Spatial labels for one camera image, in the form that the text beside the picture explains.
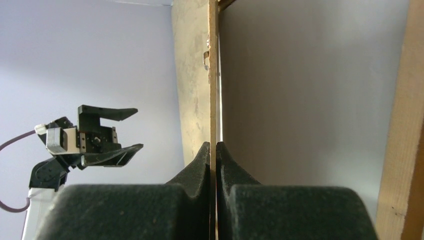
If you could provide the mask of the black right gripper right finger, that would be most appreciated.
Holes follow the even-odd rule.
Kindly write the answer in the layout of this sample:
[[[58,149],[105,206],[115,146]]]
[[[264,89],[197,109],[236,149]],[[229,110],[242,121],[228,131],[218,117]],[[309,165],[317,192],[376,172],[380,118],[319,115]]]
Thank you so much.
[[[375,240],[359,195],[337,186],[264,185],[216,145],[221,240]]]

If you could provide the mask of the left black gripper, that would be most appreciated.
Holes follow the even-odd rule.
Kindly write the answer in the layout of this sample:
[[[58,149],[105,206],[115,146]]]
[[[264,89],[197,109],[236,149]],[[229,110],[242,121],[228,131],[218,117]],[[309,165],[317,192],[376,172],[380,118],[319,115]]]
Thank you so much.
[[[123,167],[144,145],[122,148],[113,127],[101,125],[101,119],[123,121],[138,113],[137,108],[78,107],[77,130],[80,137],[81,164],[84,167]]]

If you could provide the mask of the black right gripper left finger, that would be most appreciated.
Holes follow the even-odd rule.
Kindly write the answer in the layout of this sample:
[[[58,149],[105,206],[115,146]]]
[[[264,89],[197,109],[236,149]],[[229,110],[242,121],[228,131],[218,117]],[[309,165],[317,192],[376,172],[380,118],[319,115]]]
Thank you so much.
[[[37,240],[207,240],[210,144],[164,184],[82,184],[54,199]]]

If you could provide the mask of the brown backing board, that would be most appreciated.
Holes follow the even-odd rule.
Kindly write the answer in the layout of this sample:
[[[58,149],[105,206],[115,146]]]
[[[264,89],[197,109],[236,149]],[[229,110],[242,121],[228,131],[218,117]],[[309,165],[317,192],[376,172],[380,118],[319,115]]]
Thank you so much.
[[[217,0],[209,0],[207,2],[208,16],[208,80],[209,80],[209,96],[210,96],[210,220],[209,220],[209,238],[215,240],[217,238],[217,81],[218,81],[218,60],[219,60],[219,43],[218,43],[218,16],[219,2]]]

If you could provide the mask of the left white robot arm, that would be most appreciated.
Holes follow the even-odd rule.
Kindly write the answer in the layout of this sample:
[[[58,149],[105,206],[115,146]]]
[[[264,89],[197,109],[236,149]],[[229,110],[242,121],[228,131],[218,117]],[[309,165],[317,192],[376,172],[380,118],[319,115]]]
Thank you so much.
[[[123,147],[118,142],[116,128],[101,125],[101,119],[120,122],[137,112],[136,108],[81,105],[77,109],[76,124],[64,116],[35,126],[34,131],[51,158],[39,162],[31,171],[23,240],[35,239],[39,225],[63,189],[71,169],[123,167],[143,148],[141,143]]]

